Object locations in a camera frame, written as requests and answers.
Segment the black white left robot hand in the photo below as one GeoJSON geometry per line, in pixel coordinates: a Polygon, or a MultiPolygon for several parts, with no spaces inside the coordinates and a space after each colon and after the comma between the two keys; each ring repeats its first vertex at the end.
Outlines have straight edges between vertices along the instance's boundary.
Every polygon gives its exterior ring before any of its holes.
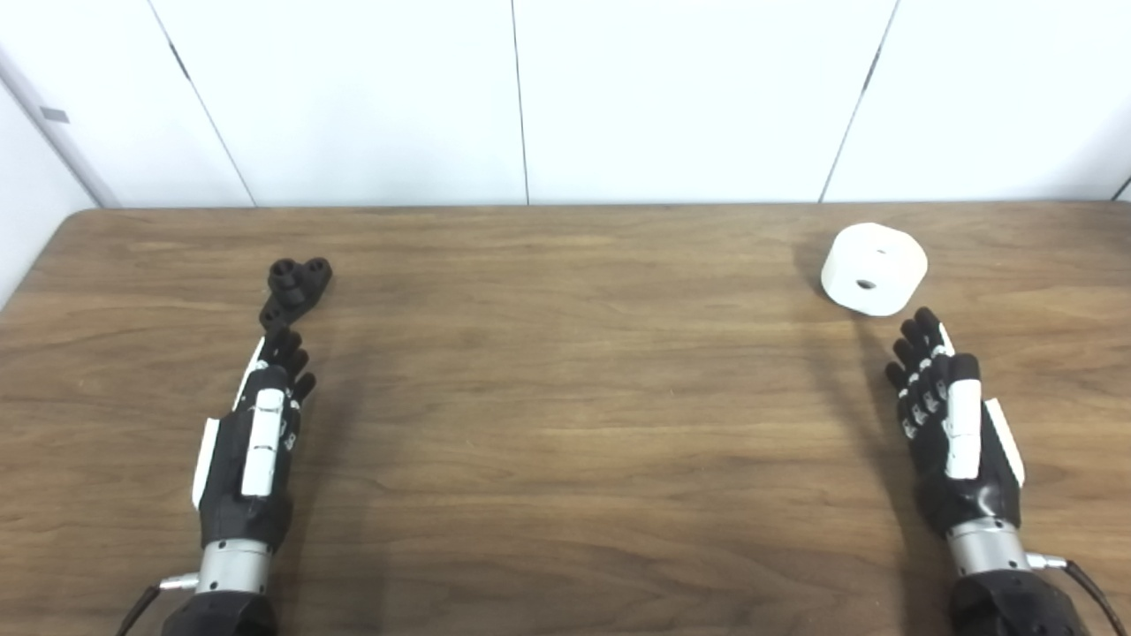
{"type": "Polygon", "coordinates": [[[302,406],[314,390],[297,330],[267,330],[228,413],[205,427],[195,475],[201,545],[248,540],[278,551],[293,522],[288,491],[302,406]]]}

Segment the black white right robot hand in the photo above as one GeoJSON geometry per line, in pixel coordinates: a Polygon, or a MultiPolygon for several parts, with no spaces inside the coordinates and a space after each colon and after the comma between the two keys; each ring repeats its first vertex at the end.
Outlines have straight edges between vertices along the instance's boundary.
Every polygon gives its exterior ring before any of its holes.
{"type": "Polygon", "coordinates": [[[978,358],[961,352],[929,307],[903,321],[884,367],[915,473],[916,508],[938,535],[974,519],[1021,526],[1025,466],[978,358]]]}

